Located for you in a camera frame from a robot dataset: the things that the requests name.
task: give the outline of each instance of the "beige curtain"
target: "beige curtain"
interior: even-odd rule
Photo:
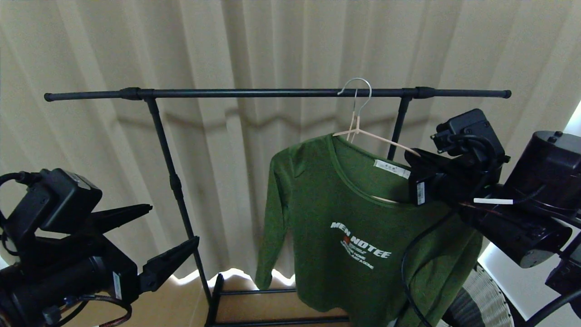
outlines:
[[[355,76],[374,88],[510,89],[510,99],[414,100],[401,142],[433,150],[438,123],[482,108],[517,158],[532,131],[564,128],[579,103],[580,35],[581,2],[565,0],[2,1],[0,169],[77,172],[103,190],[98,209],[152,204],[146,217],[107,235],[142,265],[186,239],[146,105],[47,103],[45,92],[340,88]],[[372,99],[362,127],[390,137],[398,101]],[[352,100],[159,105],[208,277],[230,267],[253,274],[270,158],[346,129]],[[356,143],[387,153],[365,136]],[[404,162],[401,153],[396,159]],[[23,194],[3,187],[2,210]],[[177,276],[195,269],[190,260]],[[290,247],[277,269],[292,274]]]

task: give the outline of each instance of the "black metal rack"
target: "black metal rack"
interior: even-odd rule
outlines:
[[[369,96],[369,90],[363,89],[345,89],[338,94],[340,89],[203,89],[203,90],[155,90],[141,89],[138,87],[124,88],[119,91],[96,91],[96,92],[76,92],[76,93],[46,93],[46,101],[74,100],[74,99],[127,99],[134,101],[145,101],[148,105],[149,112],[152,115],[155,130],[162,147],[163,156],[166,160],[168,172],[170,174],[170,186],[174,193],[176,202],[180,209],[181,218],[188,238],[196,237],[192,230],[192,224],[189,220],[188,211],[184,202],[184,194],[181,189],[180,178],[175,172],[173,160],[171,159],[170,148],[167,144],[165,132],[163,130],[162,119],[157,107],[157,98],[274,98],[274,97],[353,97],[356,92],[359,97]],[[397,97],[401,98],[397,119],[393,129],[392,141],[397,142],[401,133],[407,108],[412,99],[427,99],[432,97],[489,97],[489,98],[509,98],[510,90],[490,91],[490,90],[438,90],[431,87],[415,88],[380,88],[373,89],[373,97]],[[389,147],[388,159],[393,159],[396,147]],[[225,291],[224,277],[218,274],[216,285],[213,292],[208,287],[208,282],[199,250],[196,248],[193,257],[200,273],[200,279],[206,299],[209,304],[206,327],[250,327],[250,326],[278,326],[278,325],[302,325],[302,324],[322,324],[332,322],[346,322],[348,317],[322,317],[322,318],[296,318],[296,319],[276,319],[267,321],[244,321],[244,322],[217,322],[216,316],[220,305],[221,296],[238,296],[243,294],[266,294],[266,293],[290,293],[296,292],[296,289],[271,289],[271,290],[240,290]]]

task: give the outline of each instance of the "long-sleeve shirt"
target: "long-sleeve shirt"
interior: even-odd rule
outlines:
[[[448,207],[411,204],[409,169],[332,135],[277,153],[256,285],[269,287],[285,235],[292,232],[301,301],[319,311],[342,308],[353,326],[386,326],[394,319],[397,326],[420,326],[401,285],[401,257]],[[454,300],[481,246],[482,235],[454,217],[409,252],[406,280],[432,325]]]

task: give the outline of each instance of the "tan floor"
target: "tan floor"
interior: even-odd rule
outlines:
[[[272,288],[284,288],[276,285]],[[249,289],[248,280],[233,276],[225,281],[225,290]],[[176,285],[169,280],[157,292],[145,293],[133,303],[132,318],[122,327],[168,326],[202,327],[206,322],[208,305],[202,292],[200,279],[186,285]],[[336,309],[326,313],[317,312],[303,304],[295,293],[254,294],[224,296],[220,301],[219,322],[308,318],[323,316],[342,316],[345,313]],[[68,326],[89,327],[102,324],[123,315],[123,310],[108,303],[89,303],[85,310]],[[347,327],[348,323],[320,324],[305,326]]]

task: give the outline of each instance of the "clothes hanger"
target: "clothes hanger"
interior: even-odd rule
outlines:
[[[367,101],[365,103],[363,103],[363,105],[357,111],[357,116],[356,116],[355,115],[355,100],[357,99],[357,89],[355,89],[355,98],[353,99],[353,115],[352,115],[352,118],[351,118],[351,125],[349,125],[349,130],[340,131],[339,133],[333,134],[333,136],[340,136],[340,135],[347,134],[347,141],[349,141],[349,136],[353,133],[353,137],[351,138],[351,143],[352,143],[353,142],[353,139],[355,138],[355,135],[361,133],[361,134],[365,134],[367,136],[371,136],[371,137],[373,137],[373,138],[375,138],[377,140],[380,140],[380,141],[383,141],[383,142],[387,142],[389,144],[393,144],[393,145],[395,145],[397,147],[400,147],[400,148],[402,148],[402,149],[404,149],[404,150],[406,150],[408,152],[411,152],[414,155],[417,155],[418,157],[420,157],[419,153],[417,153],[416,151],[414,151],[414,150],[406,147],[405,145],[401,145],[401,144],[396,143],[396,142],[394,142],[392,140],[388,140],[386,138],[383,138],[381,136],[377,136],[375,134],[372,134],[372,133],[370,133],[368,131],[364,131],[364,130],[362,130],[362,129],[359,128],[359,122],[360,122],[360,118],[361,118],[360,117],[361,116],[361,110],[371,100],[371,94],[372,94],[372,91],[373,91],[372,88],[371,88],[371,84],[366,79],[362,79],[361,77],[354,77],[354,78],[348,80],[347,83],[345,83],[345,85],[343,86],[343,88],[341,89],[341,91],[339,93],[337,93],[337,95],[341,95],[341,93],[343,93],[345,91],[345,88],[347,87],[347,85],[349,83],[351,83],[352,81],[354,81],[354,80],[362,80],[365,83],[367,83],[367,86],[369,87],[369,96],[367,97]],[[355,124],[355,129],[351,129],[352,126],[353,126],[353,120],[354,120],[355,117],[357,117],[356,124]]]

